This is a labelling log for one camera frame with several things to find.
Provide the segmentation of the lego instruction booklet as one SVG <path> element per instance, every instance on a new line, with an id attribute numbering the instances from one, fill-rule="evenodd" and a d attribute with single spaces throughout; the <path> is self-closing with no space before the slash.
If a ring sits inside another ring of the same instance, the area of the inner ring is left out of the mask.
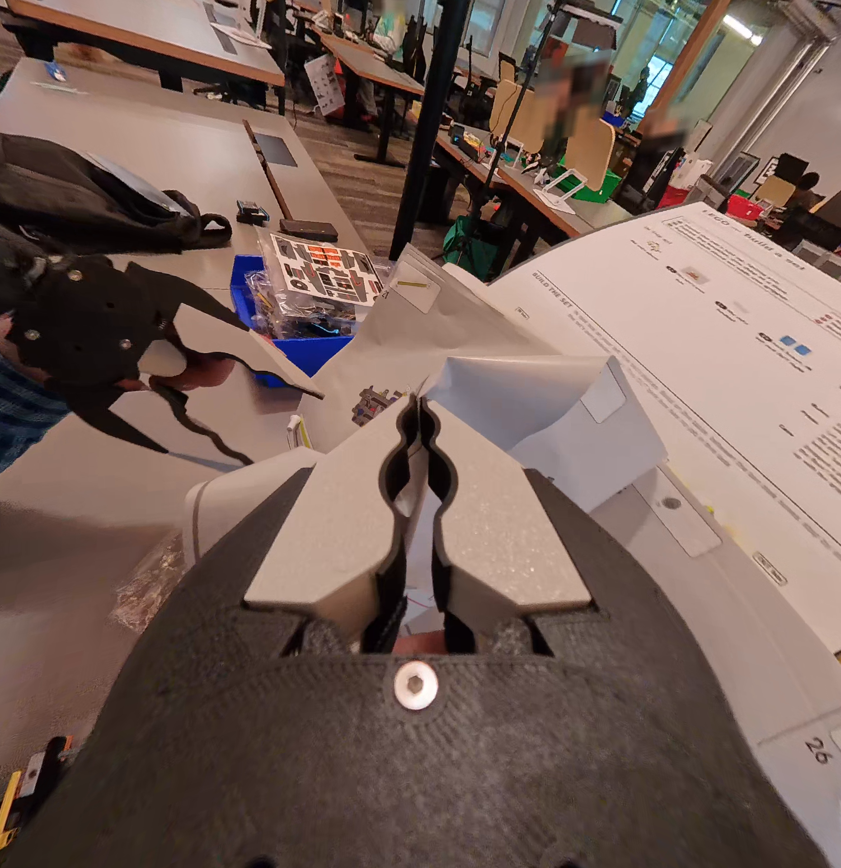
<path id="1" fill-rule="evenodd" d="M 614 358 L 451 356 L 418 400 L 393 650 L 245 593 L 310 471 L 286 453 L 189 495 L 213 680 L 192 733 L 251 790 L 277 866 L 841 866 L 841 667 L 657 467 Z M 518 461 L 592 596 L 446 648 L 420 437 L 429 397 Z"/>

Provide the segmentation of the wood-edged desk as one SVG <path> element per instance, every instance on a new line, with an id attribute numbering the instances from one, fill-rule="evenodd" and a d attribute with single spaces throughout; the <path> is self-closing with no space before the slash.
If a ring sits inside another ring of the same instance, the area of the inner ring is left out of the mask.
<path id="1" fill-rule="evenodd" d="M 446 169 L 450 177 L 443 200 L 448 206 L 452 204 L 458 186 L 464 187 L 470 198 L 481 192 L 487 169 L 453 143 L 450 132 L 438 132 L 433 160 L 437 167 Z M 530 175 L 512 168 L 498 169 L 491 181 L 490 192 L 505 205 L 503 224 L 506 225 L 512 216 L 521 218 L 526 231 L 537 232 L 539 237 L 552 243 L 553 238 L 573 238 L 632 219 L 631 214 L 613 201 L 598 203 L 569 199 L 569 211 L 556 210 L 543 201 L 537 191 Z"/>
<path id="2" fill-rule="evenodd" d="M 354 154 L 354 158 L 358 161 L 404 170 L 405 164 L 392 159 L 388 154 L 389 141 L 393 131 L 394 98 L 397 93 L 400 93 L 406 98 L 407 103 L 411 103 L 414 98 L 421 98 L 424 95 L 423 85 L 414 81 L 408 74 L 393 70 L 373 52 L 362 49 L 358 44 L 334 35 L 324 34 L 317 28 L 314 28 L 314 31 L 318 33 L 322 46 L 339 62 L 346 81 L 342 126 L 368 130 L 368 126 L 361 122 L 357 100 L 361 81 L 377 84 L 382 87 L 384 92 L 383 108 L 379 119 L 380 134 L 377 151 L 373 156 Z"/>
<path id="3" fill-rule="evenodd" d="M 263 41 L 265 4 L 8 1 L 0 20 L 28 57 L 52 61 L 60 44 L 85 46 L 156 72 L 166 90 L 206 82 L 261 109 L 273 90 L 284 114 L 285 77 Z"/>

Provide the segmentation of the brown wooden strip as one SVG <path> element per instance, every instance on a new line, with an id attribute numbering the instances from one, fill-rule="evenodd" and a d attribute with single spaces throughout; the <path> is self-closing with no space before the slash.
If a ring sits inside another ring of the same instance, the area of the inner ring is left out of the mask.
<path id="1" fill-rule="evenodd" d="M 242 120 L 242 124 L 243 124 L 243 127 L 245 128 L 247 135 L 249 136 L 251 144 L 254 148 L 254 152 L 255 152 L 256 156 L 258 157 L 259 162 L 261 163 L 265 177 L 266 177 L 268 184 L 269 184 L 269 186 L 270 186 L 270 188 L 274 194 L 274 198 L 278 203 L 278 206 L 279 206 L 279 209 L 282 213 L 283 219 L 285 219 L 287 221 L 292 221 L 294 219 L 293 214 L 291 213 L 291 210 L 287 204 L 287 201 L 286 201 L 282 191 L 280 190 L 276 179 L 274 178 L 274 175 L 273 175 L 273 173 L 272 173 L 272 171 L 271 171 L 271 169 L 267 163 L 266 158 L 263 155 L 262 146 L 257 141 L 256 135 L 255 135 L 254 131 L 252 130 L 251 124 L 246 119 Z"/>

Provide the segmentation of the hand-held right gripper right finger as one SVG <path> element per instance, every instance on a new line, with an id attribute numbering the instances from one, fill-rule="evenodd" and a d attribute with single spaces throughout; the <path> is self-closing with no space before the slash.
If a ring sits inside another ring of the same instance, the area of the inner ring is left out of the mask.
<path id="1" fill-rule="evenodd" d="M 523 466 L 437 401 L 420 399 L 432 519 L 432 586 L 452 654 L 513 620 L 593 600 Z"/>

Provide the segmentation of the partly built lego chassis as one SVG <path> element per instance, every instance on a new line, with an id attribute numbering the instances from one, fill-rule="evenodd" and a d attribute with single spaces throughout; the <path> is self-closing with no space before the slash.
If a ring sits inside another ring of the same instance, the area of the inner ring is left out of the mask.
<path id="1" fill-rule="evenodd" d="M 12 773 L 0 798 L 0 866 L 7 848 L 40 812 L 70 765 L 74 739 L 58 735 L 31 756 L 28 765 Z"/>

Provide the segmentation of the black backpack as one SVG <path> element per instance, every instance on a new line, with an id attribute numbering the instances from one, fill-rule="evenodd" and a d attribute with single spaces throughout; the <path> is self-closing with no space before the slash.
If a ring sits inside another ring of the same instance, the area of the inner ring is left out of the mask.
<path id="1" fill-rule="evenodd" d="M 0 226 L 52 252 L 180 255 L 230 245 L 230 221 L 115 162 L 0 133 Z"/>

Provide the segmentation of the blue parts bin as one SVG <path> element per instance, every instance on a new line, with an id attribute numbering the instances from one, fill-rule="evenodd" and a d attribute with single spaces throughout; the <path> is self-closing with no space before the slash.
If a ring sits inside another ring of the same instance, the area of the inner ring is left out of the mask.
<path id="1" fill-rule="evenodd" d="M 230 297 L 236 315 L 248 327 L 254 325 L 257 310 L 246 277 L 264 268 L 261 255 L 235 255 L 230 277 Z M 308 376 L 316 374 L 336 353 L 344 349 L 352 335 L 315 336 L 274 340 L 276 348 Z"/>

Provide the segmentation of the black pole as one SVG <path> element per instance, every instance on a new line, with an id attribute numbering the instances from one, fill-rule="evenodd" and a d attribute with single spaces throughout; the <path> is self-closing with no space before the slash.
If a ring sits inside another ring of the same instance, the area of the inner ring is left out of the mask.
<path id="1" fill-rule="evenodd" d="M 393 230 L 389 254 L 389 259 L 393 261 L 399 259 L 405 246 L 413 238 L 426 184 L 426 173 L 430 168 L 458 49 L 470 14 L 470 5 L 470 1 L 444 2 Z"/>

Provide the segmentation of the small white stand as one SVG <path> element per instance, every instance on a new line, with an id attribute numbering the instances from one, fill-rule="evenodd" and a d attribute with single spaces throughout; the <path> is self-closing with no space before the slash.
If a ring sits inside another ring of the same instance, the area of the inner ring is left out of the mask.
<path id="1" fill-rule="evenodd" d="M 542 169 L 533 179 L 535 197 L 548 208 L 562 214 L 576 214 L 573 198 L 584 189 L 587 178 L 573 169 L 563 171 L 553 177 L 546 169 Z"/>

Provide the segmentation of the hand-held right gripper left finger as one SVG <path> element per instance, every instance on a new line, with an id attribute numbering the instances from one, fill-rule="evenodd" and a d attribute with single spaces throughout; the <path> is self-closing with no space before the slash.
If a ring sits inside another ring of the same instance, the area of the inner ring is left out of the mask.
<path id="1" fill-rule="evenodd" d="M 321 458 L 244 601 L 329 621 L 364 653 L 392 651 L 407 607 L 397 500 L 417 437 L 418 400 L 404 396 Z"/>

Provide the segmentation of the green fabric bag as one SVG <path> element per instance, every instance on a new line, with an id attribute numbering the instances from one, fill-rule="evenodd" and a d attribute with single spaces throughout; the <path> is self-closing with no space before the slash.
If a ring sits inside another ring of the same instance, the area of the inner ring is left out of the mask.
<path id="1" fill-rule="evenodd" d="M 486 282 L 498 255 L 502 229 L 489 221 L 473 223 L 468 214 L 460 215 L 445 236 L 441 258 Z"/>

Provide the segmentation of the lego sticker sheet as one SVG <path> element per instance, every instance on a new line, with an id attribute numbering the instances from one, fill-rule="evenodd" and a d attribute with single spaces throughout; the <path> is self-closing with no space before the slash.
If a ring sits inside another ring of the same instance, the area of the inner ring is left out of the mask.
<path id="1" fill-rule="evenodd" d="M 258 244 L 274 288 L 356 307 L 371 307 L 384 292 L 371 259 L 360 251 L 267 230 Z"/>

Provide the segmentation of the printed task sheet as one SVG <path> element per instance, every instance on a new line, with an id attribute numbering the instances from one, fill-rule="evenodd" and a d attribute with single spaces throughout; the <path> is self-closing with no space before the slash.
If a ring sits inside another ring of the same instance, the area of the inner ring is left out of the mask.
<path id="1" fill-rule="evenodd" d="M 841 652 L 841 282 L 703 204 L 566 242 L 487 303 L 615 356 L 669 467 Z"/>

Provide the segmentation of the clear bags of lego parts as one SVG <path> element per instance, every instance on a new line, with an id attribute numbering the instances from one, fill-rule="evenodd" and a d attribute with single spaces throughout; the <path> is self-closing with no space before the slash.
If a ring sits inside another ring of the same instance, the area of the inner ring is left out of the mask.
<path id="1" fill-rule="evenodd" d="M 353 305 L 291 288 L 275 288 L 263 270 L 245 275 L 251 328 L 272 340 L 338 338 L 356 333 Z"/>

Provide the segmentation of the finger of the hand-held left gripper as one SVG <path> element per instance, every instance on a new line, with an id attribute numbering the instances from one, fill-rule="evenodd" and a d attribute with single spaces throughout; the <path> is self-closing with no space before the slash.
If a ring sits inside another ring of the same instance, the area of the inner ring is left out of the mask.
<path id="1" fill-rule="evenodd" d="M 218 470 L 250 466 L 246 447 L 237 447 L 214 424 L 195 417 L 184 392 L 150 380 L 149 389 L 126 392 L 115 403 L 115 414 L 136 431 L 165 448 L 175 458 Z"/>
<path id="2" fill-rule="evenodd" d="M 173 320 L 176 338 L 154 340 L 138 361 L 142 374 L 177 377 L 189 353 L 230 359 L 257 375 L 277 377 L 291 388 L 322 399 L 324 392 L 272 342 L 239 320 L 224 320 L 190 306 L 179 306 Z"/>

